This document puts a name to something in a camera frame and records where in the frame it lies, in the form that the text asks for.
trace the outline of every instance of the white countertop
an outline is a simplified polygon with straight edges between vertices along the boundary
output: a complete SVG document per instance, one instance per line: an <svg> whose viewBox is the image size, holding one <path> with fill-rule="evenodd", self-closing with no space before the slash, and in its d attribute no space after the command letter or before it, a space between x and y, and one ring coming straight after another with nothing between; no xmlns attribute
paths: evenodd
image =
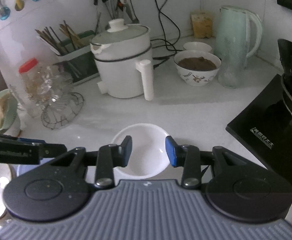
<svg viewBox="0 0 292 240"><path fill-rule="evenodd" d="M193 37L183 38L176 47L182 49L182 44L193 40ZM200 41L214 45L214 39ZM153 54L163 56L170 53L160 48ZM195 145L205 151L221 145L262 166L225 128L277 73L280 73L278 69L253 56L248 59L239 88L225 88L217 78L204 87L192 87L179 77L173 59L170 59L154 70L155 98L152 101L146 101L143 95L130 99L102 95L97 86L100 78L95 78L75 88L84 96L85 105L69 126L49 130L40 119L32 119L32 124L23 130L21 136L65 144L69 150L86 147L87 151L93 151L110 143L129 125L153 123L166 130L179 144ZM94 168L89 168L88 182L94 181L94 171ZM182 168L169 166L154 178L180 179L181 175ZM287 219L292 222L292 211Z"/></svg>

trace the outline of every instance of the metal bolt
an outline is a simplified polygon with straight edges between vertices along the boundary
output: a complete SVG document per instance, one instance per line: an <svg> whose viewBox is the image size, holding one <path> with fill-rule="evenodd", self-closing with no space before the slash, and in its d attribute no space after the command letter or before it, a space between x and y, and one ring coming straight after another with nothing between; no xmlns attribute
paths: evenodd
<svg viewBox="0 0 292 240"><path fill-rule="evenodd" d="M188 178L184 180L184 185L186 187L194 187L199 184L199 180L196 178Z"/></svg>
<svg viewBox="0 0 292 240"><path fill-rule="evenodd" d="M96 181L96 185L99 187L108 187L112 183L113 183L113 180L110 178L101 178L101 179L97 179Z"/></svg>

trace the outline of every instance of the chopsticks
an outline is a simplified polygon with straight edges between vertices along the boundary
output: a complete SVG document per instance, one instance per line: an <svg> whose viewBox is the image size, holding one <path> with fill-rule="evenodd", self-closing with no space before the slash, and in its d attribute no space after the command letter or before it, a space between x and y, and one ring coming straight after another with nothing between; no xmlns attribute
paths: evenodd
<svg viewBox="0 0 292 240"><path fill-rule="evenodd" d="M70 39L74 50L84 47L84 45L80 41L79 36L73 31L72 28L70 28L69 25L66 24L65 21L64 24L60 24L59 27L61 33L63 33L66 37ZM45 27L42 31L35 29L35 31L39 35L38 38L44 41L50 47L50 49L58 56L64 56L69 53L69 50L66 48L66 46L61 46L62 41L52 27Z"/></svg>

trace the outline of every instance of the gray ribbed surface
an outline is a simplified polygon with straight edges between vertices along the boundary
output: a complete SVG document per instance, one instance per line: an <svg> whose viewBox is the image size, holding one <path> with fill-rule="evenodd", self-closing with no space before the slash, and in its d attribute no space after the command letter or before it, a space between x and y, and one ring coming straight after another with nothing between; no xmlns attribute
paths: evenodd
<svg viewBox="0 0 292 240"><path fill-rule="evenodd" d="M78 214L49 224L14 220L0 240L292 240L285 220L248 225L222 217L198 191L174 180L121 181L97 192Z"/></svg>

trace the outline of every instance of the white bowl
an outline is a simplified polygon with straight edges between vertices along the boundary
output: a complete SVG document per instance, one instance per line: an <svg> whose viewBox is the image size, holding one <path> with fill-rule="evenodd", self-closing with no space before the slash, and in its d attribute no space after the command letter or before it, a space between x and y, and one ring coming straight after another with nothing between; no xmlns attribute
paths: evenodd
<svg viewBox="0 0 292 240"><path fill-rule="evenodd" d="M195 70L189 70L186 68L182 68L178 65L178 63L183 60L184 58L190 58L190 57L204 57L205 59L210 60L213 62L216 66L216 69L210 70L210 71L195 71ZM216 57L215 55L198 51L198 50L184 50L176 54L174 57L175 66L177 68L179 76L189 85L191 86L204 86L207 85L209 82L211 82L214 77L216 76L219 67L221 66L221 60Z"/></svg>
<svg viewBox="0 0 292 240"><path fill-rule="evenodd" d="M209 52L209 53L213 51L213 48L211 46L209 46L206 43L198 42L198 41L187 42L184 44L183 47L185 50L199 50L199 51Z"/></svg>
<svg viewBox="0 0 292 240"><path fill-rule="evenodd" d="M165 139L169 135L161 127L150 123L138 123L126 127L114 137L112 143L121 144L132 137L132 152L127 167L115 168L127 179L148 179L164 171L169 165Z"/></svg>

